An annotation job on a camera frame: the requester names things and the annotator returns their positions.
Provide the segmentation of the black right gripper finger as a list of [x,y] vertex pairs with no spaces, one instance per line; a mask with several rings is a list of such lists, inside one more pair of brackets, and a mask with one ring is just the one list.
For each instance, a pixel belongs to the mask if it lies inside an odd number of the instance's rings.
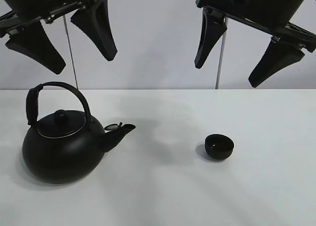
[[211,50],[226,32],[225,15],[211,8],[202,10],[202,27],[195,67],[200,69],[207,60]]
[[278,71],[301,61],[305,56],[301,49],[299,43],[272,37],[264,55],[248,78],[251,86],[256,88]]

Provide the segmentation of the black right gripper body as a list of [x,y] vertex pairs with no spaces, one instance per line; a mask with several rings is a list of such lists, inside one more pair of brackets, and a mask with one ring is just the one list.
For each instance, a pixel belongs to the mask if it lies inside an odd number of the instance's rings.
[[196,0],[198,8],[211,8],[226,17],[313,52],[316,36],[290,19],[304,0]]

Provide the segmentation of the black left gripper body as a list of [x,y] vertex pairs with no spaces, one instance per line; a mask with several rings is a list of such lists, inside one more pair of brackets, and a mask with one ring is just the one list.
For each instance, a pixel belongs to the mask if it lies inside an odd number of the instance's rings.
[[93,4],[94,0],[4,0],[11,11],[0,17],[0,36],[4,37],[14,27],[56,18],[80,7]]

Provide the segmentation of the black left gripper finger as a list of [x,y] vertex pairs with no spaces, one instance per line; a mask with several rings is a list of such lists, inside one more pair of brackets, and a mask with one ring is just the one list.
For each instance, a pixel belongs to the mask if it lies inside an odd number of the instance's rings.
[[77,10],[71,22],[84,32],[107,61],[114,60],[117,47],[108,16],[108,0],[93,0],[85,9]]
[[49,40],[41,22],[18,27],[8,32],[9,40],[5,46],[21,53],[59,75],[66,63]]

